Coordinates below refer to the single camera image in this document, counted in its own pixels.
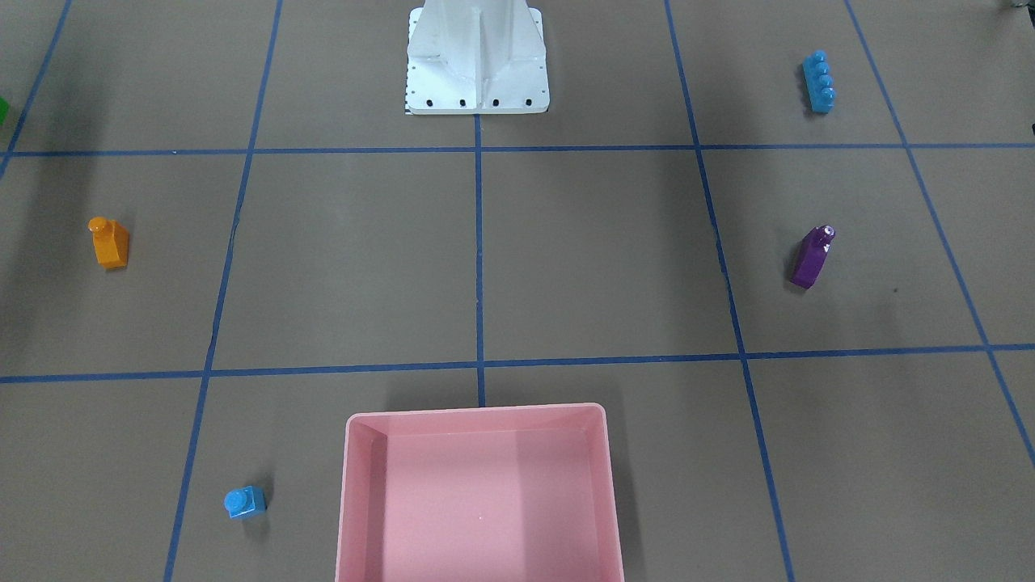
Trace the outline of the long blue four-stud block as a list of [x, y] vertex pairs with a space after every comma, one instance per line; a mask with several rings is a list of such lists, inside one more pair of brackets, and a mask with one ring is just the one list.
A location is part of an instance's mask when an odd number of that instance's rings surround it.
[[830, 62], [823, 49], [817, 49], [802, 62], [809, 106], [814, 113], [825, 115], [833, 110], [838, 92], [833, 84]]

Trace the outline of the pink plastic box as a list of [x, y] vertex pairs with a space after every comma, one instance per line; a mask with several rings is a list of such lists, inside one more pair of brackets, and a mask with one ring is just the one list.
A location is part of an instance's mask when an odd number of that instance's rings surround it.
[[596, 403], [358, 413], [337, 581], [622, 581]]

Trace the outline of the orange block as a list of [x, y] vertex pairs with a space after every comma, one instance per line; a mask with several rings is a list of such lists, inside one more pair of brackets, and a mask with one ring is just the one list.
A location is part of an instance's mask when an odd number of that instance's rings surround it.
[[129, 262], [129, 232], [118, 221], [97, 215], [88, 222], [96, 261], [107, 270], [126, 268]]

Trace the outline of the small blue block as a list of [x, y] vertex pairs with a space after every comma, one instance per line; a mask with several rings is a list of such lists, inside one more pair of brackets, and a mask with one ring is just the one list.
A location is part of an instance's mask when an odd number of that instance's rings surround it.
[[223, 497], [223, 510], [231, 520], [246, 520], [262, 515], [267, 511], [263, 490], [254, 485], [236, 487]]

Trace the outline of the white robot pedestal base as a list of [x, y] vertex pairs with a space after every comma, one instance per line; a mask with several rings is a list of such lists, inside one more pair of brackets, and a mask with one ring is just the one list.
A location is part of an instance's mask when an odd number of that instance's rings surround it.
[[425, 1], [408, 25], [407, 114], [548, 112], [543, 14], [527, 2]]

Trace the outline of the purple block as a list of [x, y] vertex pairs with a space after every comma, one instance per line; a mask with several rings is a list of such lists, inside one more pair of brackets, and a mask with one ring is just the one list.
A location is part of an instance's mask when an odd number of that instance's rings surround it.
[[790, 281], [799, 288], [810, 289], [824, 268], [833, 240], [835, 228], [821, 225], [812, 228], [800, 242]]

